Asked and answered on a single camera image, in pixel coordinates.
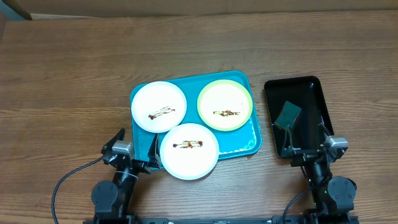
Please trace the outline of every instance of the food residue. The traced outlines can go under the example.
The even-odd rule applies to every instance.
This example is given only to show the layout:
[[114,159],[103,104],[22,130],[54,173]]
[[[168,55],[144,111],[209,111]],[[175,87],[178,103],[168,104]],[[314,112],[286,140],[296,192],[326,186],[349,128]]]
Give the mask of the food residue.
[[148,118],[155,119],[155,118],[157,118],[159,116],[162,116],[163,114],[171,113],[173,111],[175,111],[175,109],[172,109],[172,108],[166,106],[166,107],[163,107],[162,109],[160,109],[160,110],[158,110],[156,112],[153,112],[152,114],[148,115]]
[[183,141],[181,144],[173,144],[173,147],[180,146],[179,148],[193,148],[193,147],[202,147],[203,141]]
[[239,115],[241,112],[232,112],[230,110],[226,111],[214,111],[213,114],[219,114],[221,116],[232,116],[232,115]]

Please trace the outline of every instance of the green sponge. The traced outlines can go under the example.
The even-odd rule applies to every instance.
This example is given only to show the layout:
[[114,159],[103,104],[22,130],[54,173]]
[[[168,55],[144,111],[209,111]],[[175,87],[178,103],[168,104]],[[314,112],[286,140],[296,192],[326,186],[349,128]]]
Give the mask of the green sponge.
[[280,112],[278,118],[275,121],[275,125],[283,130],[287,130],[289,126],[293,129],[294,123],[300,116],[301,108],[294,105],[293,103],[286,101],[282,111]]

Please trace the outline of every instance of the wood grain surface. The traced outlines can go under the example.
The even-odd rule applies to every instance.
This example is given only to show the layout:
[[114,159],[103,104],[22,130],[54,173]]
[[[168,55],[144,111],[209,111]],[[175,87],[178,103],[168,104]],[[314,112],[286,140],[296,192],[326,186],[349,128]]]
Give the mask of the wood grain surface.
[[[217,163],[203,180],[142,174],[131,211],[282,214],[308,186],[300,168],[276,158],[263,85],[315,75],[335,133],[349,139],[331,170],[358,185],[351,214],[361,223],[398,223],[398,11],[8,22],[0,44],[0,222],[53,223],[58,180],[98,158],[121,127],[132,138],[136,85],[234,69],[251,83],[260,151]],[[56,200],[60,223],[90,219],[92,188],[113,174],[96,164],[68,178]],[[311,204],[305,197],[289,213]]]

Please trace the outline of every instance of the blue tray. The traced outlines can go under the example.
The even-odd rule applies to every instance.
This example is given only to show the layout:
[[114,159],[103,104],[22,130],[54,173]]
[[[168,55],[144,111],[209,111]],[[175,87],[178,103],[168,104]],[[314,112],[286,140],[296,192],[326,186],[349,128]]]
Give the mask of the blue tray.
[[[218,144],[220,146],[220,156],[218,157],[218,160],[253,155],[260,149],[262,144],[260,125],[256,114],[256,108],[254,107],[254,101],[253,111],[249,120],[242,127],[234,131],[217,131],[207,126],[199,117],[197,109],[197,100],[199,93],[207,84],[215,80],[222,79],[233,80],[242,84],[249,91],[252,97],[247,76],[245,76],[244,73],[236,70],[176,78],[166,81],[177,85],[184,92],[187,99],[187,113],[185,114],[185,117],[182,120],[181,124],[196,123],[203,125],[210,129],[216,136]],[[144,85],[146,85],[146,83],[140,84],[132,90],[130,95],[130,105],[138,90],[140,90]],[[134,143],[134,150],[136,152],[136,159],[139,159],[141,161],[149,161],[147,154],[155,134],[147,132],[140,128],[132,117],[131,121],[132,138]],[[163,138],[166,134],[167,132],[159,134],[160,142],[163,141]]]

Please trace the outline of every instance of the wooden tabletop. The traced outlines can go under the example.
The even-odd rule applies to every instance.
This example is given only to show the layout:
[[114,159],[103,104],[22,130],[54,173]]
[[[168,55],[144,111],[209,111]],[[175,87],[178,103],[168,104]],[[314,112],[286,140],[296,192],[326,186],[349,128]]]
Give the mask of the wooden tabletop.
[[[361,223],[398,222],[398,11],[142,17],[8,22],[0,43],[0,222],[53,223],[50,201],[68,171],[98,158],[124,127],[138,84],[240,70],[250,80],[263,143],[217,163],[203,180],[140,175],[141,217],[245,218],[282,214],[308,188],[276,158],[263,85],[317,76],[348,152],[333,175],[358,185]],[[92,218],[91,190],[114,168],[95,164],[57,194],[60,223]],[[312,206],[310,196],[290,214]]]

